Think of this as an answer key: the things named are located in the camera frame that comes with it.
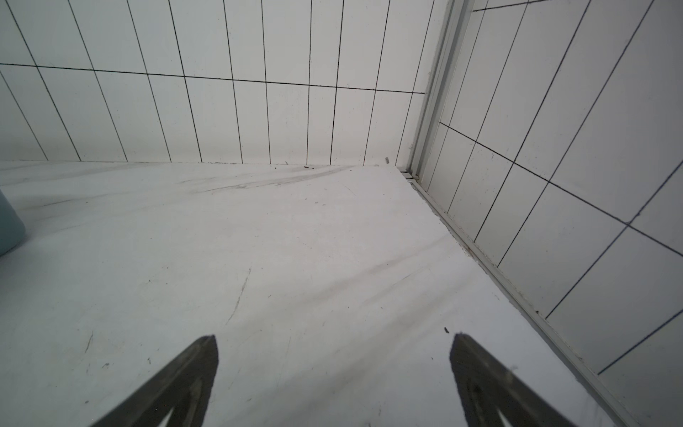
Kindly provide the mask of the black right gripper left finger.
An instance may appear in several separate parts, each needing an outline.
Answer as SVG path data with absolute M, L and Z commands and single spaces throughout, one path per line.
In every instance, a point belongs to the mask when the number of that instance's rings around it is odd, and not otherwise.
M 219 365 L 214 336 L 202 336 L 96 426 L 201 426 Z

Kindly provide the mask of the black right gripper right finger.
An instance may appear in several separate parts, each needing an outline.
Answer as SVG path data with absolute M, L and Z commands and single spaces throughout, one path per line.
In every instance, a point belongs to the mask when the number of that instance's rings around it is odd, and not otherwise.
M 456 334 L 449 360 L 469 426 L 571 426 L 467 334 Z

